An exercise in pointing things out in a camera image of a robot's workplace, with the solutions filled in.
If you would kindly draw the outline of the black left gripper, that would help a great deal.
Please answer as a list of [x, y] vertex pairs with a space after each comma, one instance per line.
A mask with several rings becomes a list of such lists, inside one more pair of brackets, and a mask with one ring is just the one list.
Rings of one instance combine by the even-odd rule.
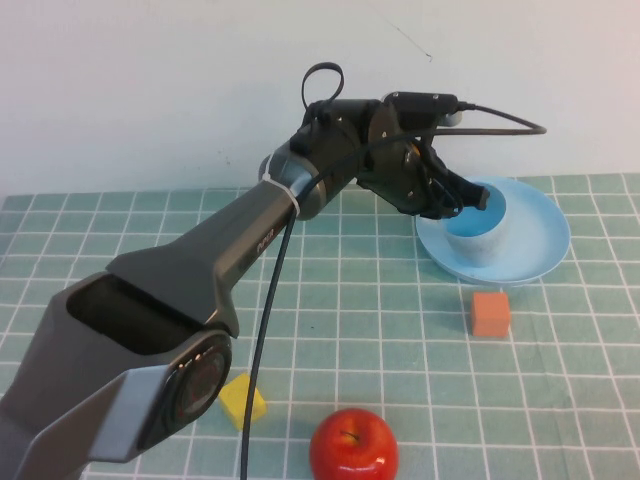
[[485, 210], [488, 188], [448, 170], [432, 140], [410, 133], [370, 133], [357, 184], [410, 216], [442, 220], [455, 218], [465, 207]]

